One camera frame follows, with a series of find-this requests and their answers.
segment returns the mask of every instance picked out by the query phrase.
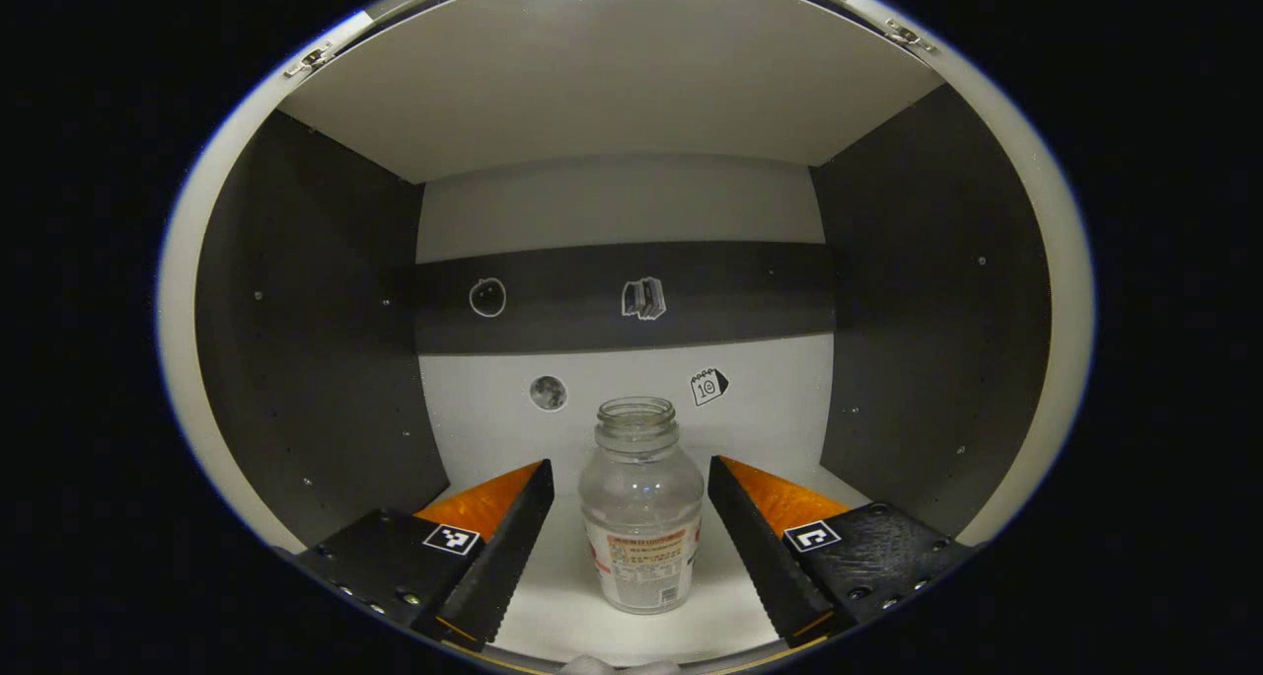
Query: glass jar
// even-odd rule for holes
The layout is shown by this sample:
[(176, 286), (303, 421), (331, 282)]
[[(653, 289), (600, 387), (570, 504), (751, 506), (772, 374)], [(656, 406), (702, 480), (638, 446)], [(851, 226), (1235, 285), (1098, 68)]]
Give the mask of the glass jar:
[(601, 592), (630, 613), (671, 611), (692, 584), (702, 474), (677, 446), (669, 401), (618, 398), (596, 417), (597, 449), (578, 497)]

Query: white ceiling panel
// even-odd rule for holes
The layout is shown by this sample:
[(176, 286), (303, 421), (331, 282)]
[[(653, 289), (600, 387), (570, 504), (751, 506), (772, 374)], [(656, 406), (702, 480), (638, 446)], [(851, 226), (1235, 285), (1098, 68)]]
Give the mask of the white ceiling panel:
[(941, 82), (802, 0), (452, 0), (282, 110), (410, 182), (619, 153), (815, 166)]

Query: gray side wall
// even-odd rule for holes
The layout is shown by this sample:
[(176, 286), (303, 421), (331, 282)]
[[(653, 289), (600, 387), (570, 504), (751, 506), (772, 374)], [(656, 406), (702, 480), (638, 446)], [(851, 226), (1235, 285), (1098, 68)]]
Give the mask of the gray side wall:
[(383, 303), (388, 273), (413, 264), (421, 200), (419, 187), (277, 113), (206, 230), (196, 306), (206, 392), (241, 471), (307, 544), (375, 507), (419, 509), (447, 485), (412, 319)]
[(837, 278), (821, 464), (956, 535), (1029, 427), (1048, 356), (1039, 229), (949, 86), (812, 169)]

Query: white shelf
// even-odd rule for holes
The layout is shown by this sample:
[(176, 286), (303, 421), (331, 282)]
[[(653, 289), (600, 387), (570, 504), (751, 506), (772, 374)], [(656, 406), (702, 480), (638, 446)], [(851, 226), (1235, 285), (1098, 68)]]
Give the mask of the white shelf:
[[(693, 460), (705, 468), (709, 458)], [(869, 502), (820, 466), (783, 477), (851, 507)], [(702, 503), (702, 540), (688, 600), (667, 613), (634, 616), (601, 597), (578, 497), (558, 494), (493, 645), (561, 662), (591, 655), (632, 666), (719, 657), (775, 640), (754, 584), (709, 498)]]

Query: jar label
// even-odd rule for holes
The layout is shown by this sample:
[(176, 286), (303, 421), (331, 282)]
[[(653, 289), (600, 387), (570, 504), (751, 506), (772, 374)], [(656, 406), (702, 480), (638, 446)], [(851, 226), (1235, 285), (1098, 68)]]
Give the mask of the jar label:
[(692, 584), (701, 517), (661, 535), (623, 535), (585, 521), (605, 598), (628, 608), (682, 600)]

